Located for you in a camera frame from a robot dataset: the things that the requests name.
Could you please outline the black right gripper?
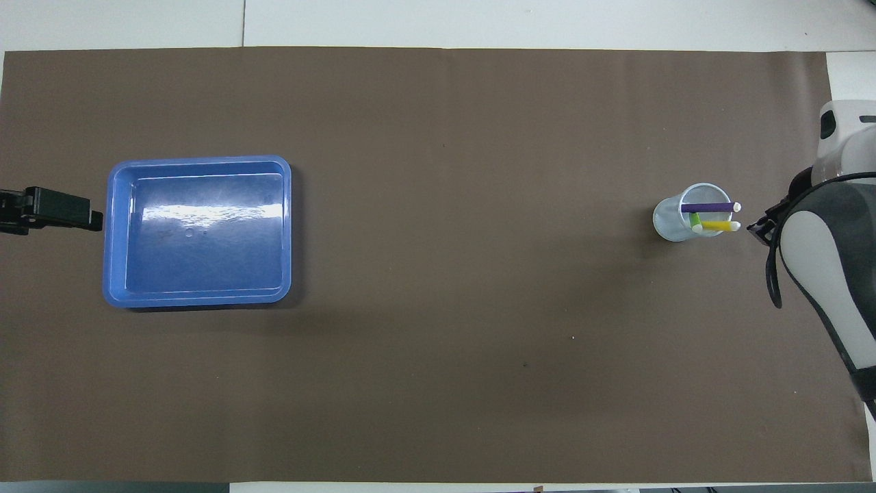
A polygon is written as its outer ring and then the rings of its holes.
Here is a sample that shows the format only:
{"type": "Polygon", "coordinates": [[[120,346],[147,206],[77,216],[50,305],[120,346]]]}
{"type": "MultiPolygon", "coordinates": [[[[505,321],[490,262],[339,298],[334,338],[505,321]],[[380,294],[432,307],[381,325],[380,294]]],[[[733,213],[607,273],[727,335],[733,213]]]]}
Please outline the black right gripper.
{"type": "MultiPolygon", "coordinates": [[[[807,194],[811,193],[814,187],[813,184],[813,166],[808,166],[800,173],[795,175],[788,187],[789,205],[802,200],[807,194]]],[[[756,240],[766,247],[775,243],[780,225],[782,225],[786,216],[786,203],[776,203],[776,205],[766,209],[764,214],[753,224],[748,225],[747,231],[756,240]]]]}

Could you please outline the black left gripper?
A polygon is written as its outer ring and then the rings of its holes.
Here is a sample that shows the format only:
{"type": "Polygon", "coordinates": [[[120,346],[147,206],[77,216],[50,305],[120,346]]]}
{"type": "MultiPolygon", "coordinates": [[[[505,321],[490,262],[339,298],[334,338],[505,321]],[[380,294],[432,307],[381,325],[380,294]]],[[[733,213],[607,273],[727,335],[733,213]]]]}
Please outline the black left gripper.
{"type": "Polygon", "coordinates": [[[103,230],[103,213],[92,209],[90,199],[50,188],[1,190],[1,233],[28,236],[30,229],[65,227],[103,230]],[[23,218],[26,205],[26,218],[23,218]]]}

